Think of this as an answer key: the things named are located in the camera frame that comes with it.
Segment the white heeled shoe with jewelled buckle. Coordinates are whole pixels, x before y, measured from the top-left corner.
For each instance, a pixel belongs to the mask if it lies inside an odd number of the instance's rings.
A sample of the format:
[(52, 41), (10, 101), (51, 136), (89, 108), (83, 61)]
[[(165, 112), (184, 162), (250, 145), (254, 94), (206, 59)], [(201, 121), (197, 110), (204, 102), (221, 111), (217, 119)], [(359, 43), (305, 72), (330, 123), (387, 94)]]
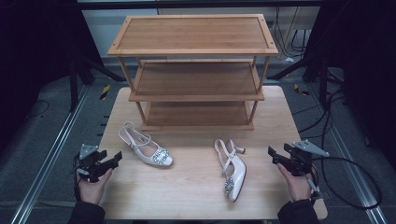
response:
[(174, 160), (169, 151), (153, 141), (149, 134), (139, 132), (131, 121), (124, 123), (119, 130), (119, 137), (142, 162), (159, 167), (169, 167), (173, 164)]
[(239, 197), (247, 174), (247, 166), (239, 157), (239, 154), (244, 154), (246, 150), (238, 147), (233, 140), (225, 143), (221, 139), (215, 140), (214, 148), (219, 155), (222, 172), (226, 178), (224, 192), (234, 203)]

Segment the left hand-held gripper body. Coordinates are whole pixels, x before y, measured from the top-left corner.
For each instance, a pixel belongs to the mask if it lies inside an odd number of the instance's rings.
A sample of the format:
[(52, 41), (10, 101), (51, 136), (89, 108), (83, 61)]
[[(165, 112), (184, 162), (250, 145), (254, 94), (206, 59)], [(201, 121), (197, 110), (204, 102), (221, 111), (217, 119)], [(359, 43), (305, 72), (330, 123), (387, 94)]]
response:
[(91, 146), (82, 144), (79, 153), (77, 154), (78, 165), (76, 167), (77, 173), (80, 177), (89, 180), (90, 182), (97, 182), (99, 177), (106, 171), (102, 170), (102, 163), (97, 159), (99, 146)]

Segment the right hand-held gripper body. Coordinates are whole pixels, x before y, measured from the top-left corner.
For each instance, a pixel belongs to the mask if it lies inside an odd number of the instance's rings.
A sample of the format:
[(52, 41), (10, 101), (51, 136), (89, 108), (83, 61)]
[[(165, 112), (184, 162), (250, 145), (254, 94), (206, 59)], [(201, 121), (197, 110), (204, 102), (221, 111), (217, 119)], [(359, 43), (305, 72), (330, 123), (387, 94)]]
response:
[(312, 170), (312, 155), (329, 157), (330, 153), (317, 147), (308, 140), (285, 144), (284, 150), (290, 156), (281, 161), (281, 164), (294, 176), (306, 175)]

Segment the person's left hand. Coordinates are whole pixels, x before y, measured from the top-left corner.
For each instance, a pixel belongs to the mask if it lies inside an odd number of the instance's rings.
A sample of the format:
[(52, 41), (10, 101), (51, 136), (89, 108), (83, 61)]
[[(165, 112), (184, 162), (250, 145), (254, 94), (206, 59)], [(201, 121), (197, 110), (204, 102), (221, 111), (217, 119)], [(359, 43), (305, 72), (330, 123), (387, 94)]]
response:
[(112, 169), (108, 169), (106, 173), (99, 177), (97, 182), (89, 182), (80, 177), (78, 173), (78, 191), (80, 199), (85, 203), (93, 203), (98, 205), (101, 202), (105, 192), (106, 183), (113, 174)]

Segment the black tripod stand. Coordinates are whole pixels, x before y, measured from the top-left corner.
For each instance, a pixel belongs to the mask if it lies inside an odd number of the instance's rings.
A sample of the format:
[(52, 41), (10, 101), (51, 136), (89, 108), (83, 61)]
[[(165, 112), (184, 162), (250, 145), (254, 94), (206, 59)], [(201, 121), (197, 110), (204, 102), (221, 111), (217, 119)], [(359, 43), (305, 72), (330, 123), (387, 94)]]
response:
[(329, 74), (329, 56), (327, 54), (310, 54), (304, 56), (299, 62), (287, 67), (276, 75), (268, 77), (268, 79), (279, 80), (287, 74), (297, 70), (300, 67), (305, 67), (303, 80), (311, 82), (316, 77), (319, 77), (319, 102), (324, 108), (329, 107), (330, 99), (327, 97), (327, 84)]
[(69, 64), (69, 77), (70, 77), (70, 94), (71, 105), (70, 111), (73, 111), (78, 105), (78, 77), (85, 85), (91, 85), (94, 82), (93, 74), (88, 70), (88, 67), (104, 74), (111, 79), (122, 82), (125, 81), (124, 77), (120, 77), (113, 72), (107, 70), (103, 65), (94, 62), (93, 60), (85, 57), (80, 52), (72, 54)]

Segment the person's right hand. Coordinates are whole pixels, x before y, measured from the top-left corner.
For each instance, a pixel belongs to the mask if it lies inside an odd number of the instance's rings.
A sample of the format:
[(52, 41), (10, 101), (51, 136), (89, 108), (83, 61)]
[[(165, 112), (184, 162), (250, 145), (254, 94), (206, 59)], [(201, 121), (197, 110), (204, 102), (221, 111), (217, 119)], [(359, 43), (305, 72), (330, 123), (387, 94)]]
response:
[(313, 179), (311, 174), (294, 176), (281, 163), (276, 166), (286, 179), (290, 198), (293, 202), (308, 200), (311, 197), (312, 188), (308, 183), (308, 180)]

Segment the wooden three-tier shoe rack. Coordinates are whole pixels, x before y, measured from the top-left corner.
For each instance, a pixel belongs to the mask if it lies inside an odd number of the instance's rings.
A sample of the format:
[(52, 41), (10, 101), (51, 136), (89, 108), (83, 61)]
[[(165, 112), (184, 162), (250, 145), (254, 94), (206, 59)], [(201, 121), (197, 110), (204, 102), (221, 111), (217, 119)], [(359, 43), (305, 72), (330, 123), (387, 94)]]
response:
[(108, 53), (137, 62), (126, 80), (142, 130), (250, 130), (257, 59), (278, 50), (261, 14), (152, 15), (127, 17)]

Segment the metal floor rail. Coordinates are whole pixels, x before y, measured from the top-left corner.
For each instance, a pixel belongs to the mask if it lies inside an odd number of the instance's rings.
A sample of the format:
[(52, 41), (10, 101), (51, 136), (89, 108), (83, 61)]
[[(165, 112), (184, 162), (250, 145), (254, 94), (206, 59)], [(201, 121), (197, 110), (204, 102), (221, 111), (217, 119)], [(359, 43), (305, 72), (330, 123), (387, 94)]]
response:
[(41, 167), (35, 176), (35, 180), (33, 181), (31, 187), (23, 197), (22, 201), (19, 203), (15, 214), (10, 221), (10, 224), (25, 224), (28, 217), (30, 216), (37, 199), (48, 180), (50, 172), (64, 147), (64, 143), (76, 122), (80, 110), (86, 101), (86, 97), (90, 88), (90, 85), (82, 86), (81, 93), (78, 95), (76, 107), (68, 113), (61, 130), (58, 132), (54, 143), (47, 153), (46, 159), (41, 164)]
[(351, 182), (351, 187), (354, 189), (355, 194), (359, 198), (358, 202), (353, 202), (351, 198), (343, 196), (337, 192), (328, 182), (325, 169), (322, 168), (323, 181), (329, 188), (329, 191), (340, 201), (350, 207), (364, 211), (372, 224), (389, 224), (386, 219), (380, 204), (383, 199), (382, 191), (379, 185), (375, 182), (374, 177), (367, 171), (366, 168), (354, 161), (351, 156), (347, 145), (338, 132), (332, 117), (332, 102), (333, 97), (341, 92), (337, 89), (334, 92), (327, 93), (327, 97), (331, 100), (328, 108), (324, 108), (319, 102), (318, 91), (319, 87), (314, 87), (312, 84), (308, 85), (308, 89), (313, 94), (313, 99), (318, 104), (318, 108), (322, 116), (325, 118), (324, 127), (320, 135), (320, 145), (324, 147), (325, 137), (329, 135), (332, 139), (333, 148), (335, 153), (330, 157), (320, 159), (324, 161), (337, 161), (341, 162), (346, 173), (346, 179)]

